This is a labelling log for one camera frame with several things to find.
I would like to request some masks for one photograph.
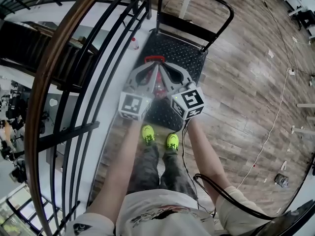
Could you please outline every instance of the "wooden handrail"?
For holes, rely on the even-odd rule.
[[[76,30],[84,16],[88,13],[96,1],[97,0],[77,0],[73,7],[68,11],[52,39],[49,41],[44,55],[41,58],[33,87],[31,89],[24,140],[26,172],[35,210],[39,221],[48,236],[51,236],[52,233],[41,203],[38,176],[37,143],[39,139],[40,117],[43,111],[48,88],[52,80],[52,75],[56,69],[58,58],[64,46],[71,38],[72,33]]]

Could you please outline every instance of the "white t-shirt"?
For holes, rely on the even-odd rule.
[[[241,204],[263,211],[248,201],[235,187],[225,189]],[[224,229],[239,235],[266,224],[219,196],[216,209]],[[99,214],[80,215],[67,227],[67,236],[113,236],[114,223]],[[129,194],[125,197],[116,224],[117,236],[215,236],[213,218],[197,209],[197,202],[186,194],[157,189]]]

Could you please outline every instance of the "person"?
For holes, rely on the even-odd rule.
[[[151,126],[133,121],[111,163],[104,186],[86,212],[67,227],[66,235],[80,236],[214,236],[211,214],[198,210],[192,182],[178,159],[179,139],[167,137],[163,156],[165,172],[159,179],[158,147]],[[146,146],[135,157],[139,133]],[[188,124],[188,134],[201,174],[210,177],[241,204],[263,211],[231,185],[219,157],[196,118]],[[239,235],[267,223],[238,209],[208,183],[204,186],[217,209],[220,222],[231,235]]]

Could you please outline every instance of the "staircase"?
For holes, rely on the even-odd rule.
[[[45,48],[54,33],[52,29],[45,30],[36,30],[5,21],[0,29],[0,39],[4,43],[0,45],[0,64],[35,76]],[[52,83],[57,86],[57,89],[67,88],[72,92],[80,91],[87,71],[95,59],[93,52],[87,51],[82,56],[80,69],[77,69],[73,76],[73,84],[67,85],[66,81],[82,46],[82,43],[74,39],[65,45],[52,77]]]

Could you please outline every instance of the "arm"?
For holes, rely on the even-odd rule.
[[[223,189],[231,186],[231,183],[227,180],[218,155],[212,148],[196,118],[190,120],[188,134],[200,173],[211,178]],[[208,191],[212,202],[216,204],[219,193],[207,182],[203,182],[203,184]]]
[[[111,163],[104,185],[87,213],[98,213],[116,223],[129,180],[137,150],[141,122],[133,121],[125,133],[120,151]]]

